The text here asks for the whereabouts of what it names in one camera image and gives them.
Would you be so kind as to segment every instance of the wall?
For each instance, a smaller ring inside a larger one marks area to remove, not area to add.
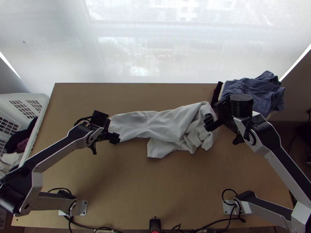
[[[0,94],[30,93],[28,87],[0,58]]]
[[[285,109],[276,113],[273,121],[307,121],[311,108],[311,46],[301,60],[285,74],[282,86],[285,90]]]

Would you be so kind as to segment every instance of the white curtain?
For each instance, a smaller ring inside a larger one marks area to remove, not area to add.
[[[0,51],[33,91],[55,82],[281,77],[311,43],[310,1],[0,0]]]

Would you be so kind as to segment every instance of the window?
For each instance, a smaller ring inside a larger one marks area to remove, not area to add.
[[[195,7],[193,8],[193,13],[199,13],[200,12],[200,7]]]
[[[181,12],[181,13],[187,13],[187,11],[188,11],[188,8],[187,8],[187,7],[182,7],[182,8],[180,9],[180,12]]]
[[[224,7],[230,8],[231,7],[231,1],[224,1]]]

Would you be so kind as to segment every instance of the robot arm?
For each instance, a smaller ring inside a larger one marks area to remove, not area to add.
[[[223,204],[224,212],[230,214],[255,214],[291,232],[305,233],[311,229],[311,183],[297,164],[281,146],[280,136],[274,127],[259,113],[252,111],[253,99],[250,95],[232,95],[215,104],[219,120],[212,122],[206,118],[205,128],[212,131],[226,125],[237,134],[233,144],[245,142],[256,154],[265,157],[276,171],[297,203],[294,209],[259,199],[252,191],[237,195],[233,204]]]
[[[77,121],[66,137],[35,154],[1,179],[1,207],[15,216],[27,215],[31,210],[60,210],[60,215],[70,216],[86,214],[87,201],[77,200],[63,190],[55,194],[41,192],[41,189],[42,173],[72,151],[89,147],[96,154],[96,142],[120,142],[118,134],[108,132],[108,115],[94,111],[88,118]]]

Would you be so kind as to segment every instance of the dark clothing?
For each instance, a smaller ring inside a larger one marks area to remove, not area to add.
[[[8,154],[14,153],[18,149],[18,144],[30,137],[33,128],[37,122],[38,117],[34,118],[27,129],[22,131],[17,131],[5,144],[4,148],[7,150]]]
[[[226,81],[222,98],[229,98],[234,94],[250,94],[254,99],[253,110],[267,117],[272,110],[284,109],[284,91],[285,88],[281,87],[278,76],[265,71],[255,79]]]

